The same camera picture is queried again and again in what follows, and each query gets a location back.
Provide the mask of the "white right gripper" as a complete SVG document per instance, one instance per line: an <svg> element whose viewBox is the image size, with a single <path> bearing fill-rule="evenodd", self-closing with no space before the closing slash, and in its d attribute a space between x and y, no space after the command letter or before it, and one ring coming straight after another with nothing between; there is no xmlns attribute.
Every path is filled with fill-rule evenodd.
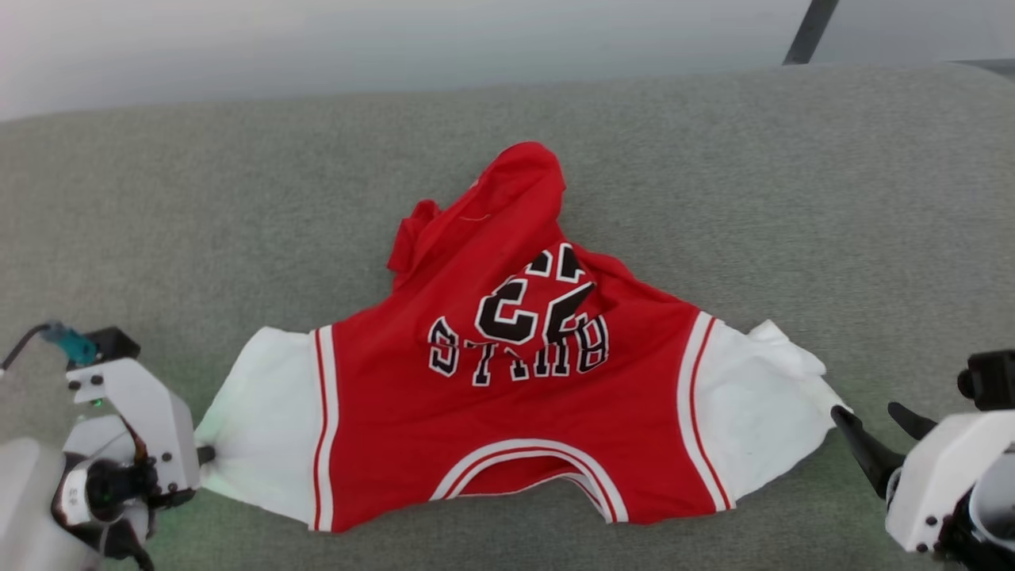
<svg viewBox="0 0 1015 571"><path fill-rule="evenodd" d="M830 416L876 495L887 500L893 474L886 531L906 552L932 548L960 500L971 495L974 524L997 523L1013 506L1014 412L953 413L941 423L888 402L888 415L913 440L906 455L892 451L869 434L860 418L842 405Z"/></svg>

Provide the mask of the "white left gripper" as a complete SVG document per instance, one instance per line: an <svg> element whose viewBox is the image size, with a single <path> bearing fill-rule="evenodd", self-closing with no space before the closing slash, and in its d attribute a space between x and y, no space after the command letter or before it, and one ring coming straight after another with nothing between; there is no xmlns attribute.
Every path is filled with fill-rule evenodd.
<svg viewBox="0 0 1015 571"><path fill-rule="evenodd" d="M77 366L67 372L76 404L105 415L80 420L67 438L80 456L69 483L80 485L90 508L148 508L187 503L200 484L200 466L214 462L213 446L198 447L188 405L134 358Z"/></svg>

